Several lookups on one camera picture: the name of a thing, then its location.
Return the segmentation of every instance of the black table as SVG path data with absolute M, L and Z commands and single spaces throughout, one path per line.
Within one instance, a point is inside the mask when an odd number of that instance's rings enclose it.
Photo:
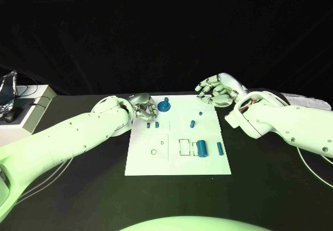
M 36 132 L 90 112 L 104 97 L 56 96 Z M 255 140 L 231 128 L 224 119 L 231 110 L 217 108 L 232 175 L 124 176 L 129 131 L 75 157 L 54 184 L 13 208 L 0 230 L 114 231 L 182 215 L 229 218 L 281 231 L 330 230 L 332 188 L 277 134 Z

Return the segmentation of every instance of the white paper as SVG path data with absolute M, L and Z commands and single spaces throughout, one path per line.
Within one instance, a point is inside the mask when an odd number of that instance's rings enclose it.
M 215 107 L 201 102 L 195 95 L 153 96 L 156 104 L 165 97 L 169 98 L 170 110 L 159 111 L 153 121 L 133 120 L 126 176 L 229 175 Z M 189 126 L 192 120 L 196 121 L 193 128 Z M 208 157 L 198 156 L 199 140 L 206 142 Z M 180 155 L 180 142 L 186 152 L 189 147 L 191 155 Z M 218 142 L 222 143 L 224 155 L 219 155 Z

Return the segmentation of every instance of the blue cylinder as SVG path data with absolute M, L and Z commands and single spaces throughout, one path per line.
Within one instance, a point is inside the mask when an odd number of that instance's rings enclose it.
M 165 97 L 165 101 L 160 101 L 157 104 L 157 108 L 160 112 L 167 112 L 170 110 L 170 103 L 169 103 L 169 98 Z
M 221 142 L 218 142 L 218 149 L 219 149 L 219 155 L 224 155 L 224 150 L 222 150 Z
M 199 157 L 206 157 L 206 142 L 205 141 L 198 141 L 196 142 L 196 146 L 198 146 L 198 156 Z
M 196 121 L 195 121 L 195 120 L 192 120 L 192 121 L 191 121 L 191 125 L 189 125 L 189 126 L 191 126 L 191 128 L 195 128 L 195 123 L 196 123 Z

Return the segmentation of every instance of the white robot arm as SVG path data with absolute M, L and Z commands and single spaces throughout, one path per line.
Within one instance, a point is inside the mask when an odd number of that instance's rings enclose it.
M 205 93 L 214 89 L 214 97 Z M 273 93 L 250 92 L 227 73 L 208 78 L 196 87 L 199 100 L 217 107 L 235 102 L 232 112 L 225 116 L 234 128 L 238 126 L 253 138 L 268 131 L 276 132 L 286 142 L 328 157 L 333 157 L 333 112 L 297 105 L 289 105 Z
M 157 116 L 156 103 L 147 93 L 129 100 L 116 96 L 104 98 L 90 113 L 0 147 L 0 222 L 38 176 L 111 136 L 129 131 L 134 114 L 143 120 Z

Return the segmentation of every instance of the black backdrop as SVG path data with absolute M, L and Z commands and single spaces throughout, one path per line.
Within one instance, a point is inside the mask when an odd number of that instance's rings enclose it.
M 333 104 L 333 3 L 3 2 L 0 72 L 59 94 L 189 91 L 228 72 L 248 88 Z

